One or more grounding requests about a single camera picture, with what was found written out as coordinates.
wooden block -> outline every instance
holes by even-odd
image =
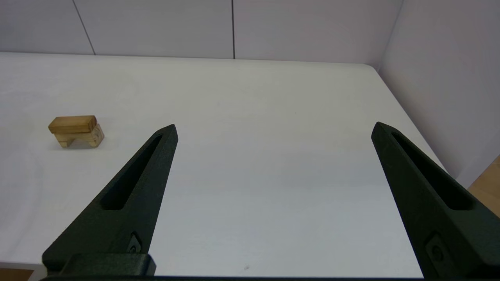
[[[56,117],[48,129],[52,134],[90,133],[97,125],[94,115]]]
[[[75,120],[76,121],[75,126],[77,128],[71,128],[72,124],[69,122],[69,120]],[[53,132],[53,130],[51,129],[51,126],[53,125],[54,122],[56,123],[56,126],[53,126],[52,128],[55,128],[55,132]],[[90,131],[88,131],[87,129],[83,130],[82,128],[84,128],[85,126],[87,126],[87,128],[90,128],[91,126],[92,130]],[[101,142],[104,139],[103,130],[101,129],[101,126],[97,123],[96,117],[93,115],[57,117],[54,119],[54,121],[52,121],[52,123],[48,127],[49,130],[51,129],[50,131],[54,134],[60,146],[63,148],[69,147],[71,143],[76,139],[87,142],[91,147],[96,148],[99,146],[99,144],[101,144]]]

wooden floor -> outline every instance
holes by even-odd
[[[500,156],[475,180],[468,191],[500,217]]]

